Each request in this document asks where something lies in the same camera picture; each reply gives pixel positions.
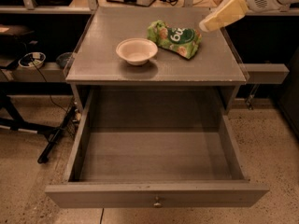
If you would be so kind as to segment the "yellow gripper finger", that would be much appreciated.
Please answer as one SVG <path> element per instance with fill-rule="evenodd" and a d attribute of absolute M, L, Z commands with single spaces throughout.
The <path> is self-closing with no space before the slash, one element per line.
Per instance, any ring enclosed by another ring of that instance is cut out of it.
<path fill-rule="evenodd" d="M 229 3 L 231 0 L 222 0 L 222 2 L 218 5 L 218 7 L 215 9 L 216 12 L 221 12 L 229 7 Z"/>
<path fill-rule="evenodd" d="M 215 10 L 199 22 L 204 32 L 216 31 L 243 19 L 249 11 L 246 0 L 231 0 L 229 7 L 221 12 Z"/>

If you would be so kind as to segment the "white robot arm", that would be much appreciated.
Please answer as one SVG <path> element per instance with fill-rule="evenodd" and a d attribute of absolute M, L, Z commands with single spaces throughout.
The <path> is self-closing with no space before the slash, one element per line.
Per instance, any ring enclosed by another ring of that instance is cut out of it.
<path fill-rule="evenodd" d="M 278 11 L 299 0 L 223 0 L 199 23 L 204 32 L 212 32 L 243 19 L 249 11 Z"/>

